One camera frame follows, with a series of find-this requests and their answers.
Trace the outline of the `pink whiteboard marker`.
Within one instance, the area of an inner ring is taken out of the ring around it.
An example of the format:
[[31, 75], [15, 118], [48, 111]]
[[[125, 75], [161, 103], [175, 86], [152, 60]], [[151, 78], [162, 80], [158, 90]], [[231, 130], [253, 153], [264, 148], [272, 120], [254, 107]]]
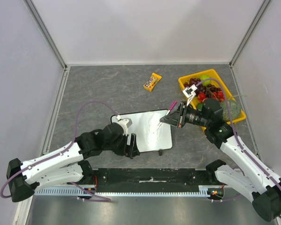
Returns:
[[[173, 101], [165, 115], [168, 115], [173, 110], [173, 108], [176, 106], [176, 104], [177, 104], [177, 101]], [[160, 128], [161, 125], [162, 125], [162, 122], [160, 121], [157, 125], [156, 131]]]

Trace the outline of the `white whiteboard black frame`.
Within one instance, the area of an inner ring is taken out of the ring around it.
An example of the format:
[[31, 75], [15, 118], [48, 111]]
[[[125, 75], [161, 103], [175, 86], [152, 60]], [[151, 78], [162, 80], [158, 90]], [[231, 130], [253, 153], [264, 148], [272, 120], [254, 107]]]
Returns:
[[158, 126], [159, 119], [166, 112], [167, 109], [160, 109], [121, 114], [121, 118], [129, 118], [132, 121], [128, 128], [126, 144], [129, 145], [132, 134], [136, 134], [136, 144], [140, 153], [171, 149], [173, 146], [171, 126], [164, 123]]

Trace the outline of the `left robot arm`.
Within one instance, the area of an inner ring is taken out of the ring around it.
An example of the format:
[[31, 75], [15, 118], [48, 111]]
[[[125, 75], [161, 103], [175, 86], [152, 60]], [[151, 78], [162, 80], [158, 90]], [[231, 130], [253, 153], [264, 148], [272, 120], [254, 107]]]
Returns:
[[7, 167], [7, 184], [12, 202], [33, 196], [37, 190], [61, 183], [89, 184], [94, 174], [87, 161], [103, 151], [133, 158], [140, 154], [136, 134], [128, 134], [129, 122], [121, 120], [82, 133], [65, 146], [41, 157], [21, 161], [12, 159]]

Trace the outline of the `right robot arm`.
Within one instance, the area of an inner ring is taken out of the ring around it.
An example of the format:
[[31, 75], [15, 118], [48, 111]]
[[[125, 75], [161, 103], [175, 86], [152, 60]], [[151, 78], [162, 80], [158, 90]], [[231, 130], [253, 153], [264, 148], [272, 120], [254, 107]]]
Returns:
[[186, 123], [205, 127], [206, 138], [228, 155], [243, 174], [235, 172], [224, 162], [214, 162], [205, 172], [209, 184], [224, 183], [252, 203], [256, 213], [270, 222], [281, 216], [281, 176], [254, 155], [237, 135], [233, 126], [222, 118], [220, 102], [209, 98], [201, 110], [181, 102], [179, 107], [160, 118], [160, 122], [182, 128]]

